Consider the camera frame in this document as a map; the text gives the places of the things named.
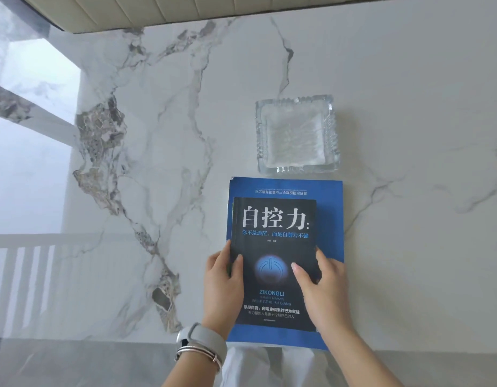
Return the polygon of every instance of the white marble tabletop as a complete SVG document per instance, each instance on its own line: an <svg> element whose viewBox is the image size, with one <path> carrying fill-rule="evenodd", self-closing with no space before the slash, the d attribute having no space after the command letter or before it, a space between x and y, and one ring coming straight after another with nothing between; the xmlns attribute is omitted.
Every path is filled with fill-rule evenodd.
<svg viewBox="0 0 497 387"><path fill-rule="evenodd" d="M0 336L172 342L230 177L258 176L255 102L314 94L335 101L358 331L497 353L497 0L2 39Z"/></svg>

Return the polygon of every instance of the beige upholstered panel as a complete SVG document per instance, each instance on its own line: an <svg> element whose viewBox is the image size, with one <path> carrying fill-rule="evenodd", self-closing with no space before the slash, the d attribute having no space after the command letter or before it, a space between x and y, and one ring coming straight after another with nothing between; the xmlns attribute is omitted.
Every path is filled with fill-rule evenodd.
<svg viewBox="0 0 497 387"><path fill-rule="evenodd" d="M156 24L331 5L354 0L26 0L70 32Z"/></svg>

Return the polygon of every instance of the clear glass tray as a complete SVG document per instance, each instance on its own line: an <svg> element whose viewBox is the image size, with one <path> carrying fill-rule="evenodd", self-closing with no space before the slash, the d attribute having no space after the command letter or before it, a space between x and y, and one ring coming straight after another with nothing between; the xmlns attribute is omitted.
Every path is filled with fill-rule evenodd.
<svg viewBox="0 0 497 387"><path fill-rule="evenodd" d="M257 162L265 175L340 167L331 95L256 102Z"/></svg>

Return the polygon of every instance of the bangle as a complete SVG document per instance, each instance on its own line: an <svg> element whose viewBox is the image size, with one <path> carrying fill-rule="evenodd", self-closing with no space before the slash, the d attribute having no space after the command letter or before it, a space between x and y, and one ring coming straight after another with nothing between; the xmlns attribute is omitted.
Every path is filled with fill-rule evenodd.
<svg viewBox="0 0 497 387"><path fill-rule="evenodd" d="M182 346L177 350L177 353L175 354L175 361L177 361L181 357L181 354L184 352L202 353L207 357L209 357L211 361L213 361L213 363L218 365L217 373L220 373L222 371L222 362L220 361L219 357L209 349L201 346L191 346L191 345Z"/></svg>

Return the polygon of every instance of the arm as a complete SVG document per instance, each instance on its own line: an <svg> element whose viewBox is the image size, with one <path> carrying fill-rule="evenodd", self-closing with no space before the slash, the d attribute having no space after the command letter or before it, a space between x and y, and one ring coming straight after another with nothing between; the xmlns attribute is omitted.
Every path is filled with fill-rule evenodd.
<svg viewBox="0 0 497 387"><path fill-rule="evenodd" d="M227 339L243 305L243 257L227 274L231 241L206 262L204 277L204 318L202 325ZM218 367L201 353L185 352L162 387L212 387Z"/></svg>
<svg viewBox="0 0 497 387"><path fill-rule="evenodd" d="M316 250L322 279L313 284L296 263L293 273L301 286L306 310L333 354L350 387L403 387L394 374L375 356L353 327L348 304L345 265L327 259Z"/></svg>

